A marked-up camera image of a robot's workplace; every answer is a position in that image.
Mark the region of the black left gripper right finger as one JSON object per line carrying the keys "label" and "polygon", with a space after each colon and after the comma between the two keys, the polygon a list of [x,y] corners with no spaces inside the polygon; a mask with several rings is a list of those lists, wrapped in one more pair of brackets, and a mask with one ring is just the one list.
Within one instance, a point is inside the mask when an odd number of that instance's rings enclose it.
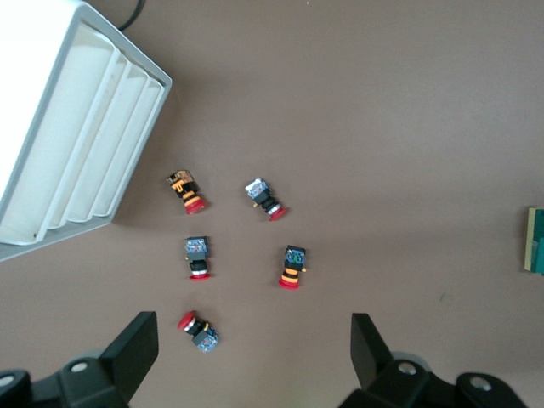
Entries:
{"label": "black left gripper right finger", "polygon": [[366,313],[351,316],[350,357],[360,387],[341,407],[526,406],[498,377],[465,372],[447,383],[419,359],[393,354]]}

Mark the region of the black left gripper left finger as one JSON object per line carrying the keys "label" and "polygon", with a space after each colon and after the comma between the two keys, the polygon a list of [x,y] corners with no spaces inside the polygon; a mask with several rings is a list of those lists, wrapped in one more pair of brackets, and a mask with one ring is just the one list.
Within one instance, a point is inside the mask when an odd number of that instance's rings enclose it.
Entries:
{"label": "black left gripper left finger", "polygon": [[128,407],[158,352],[157,315],[141,312],[104,350],[81,354],[41,380],[2,370],[1,406]]}

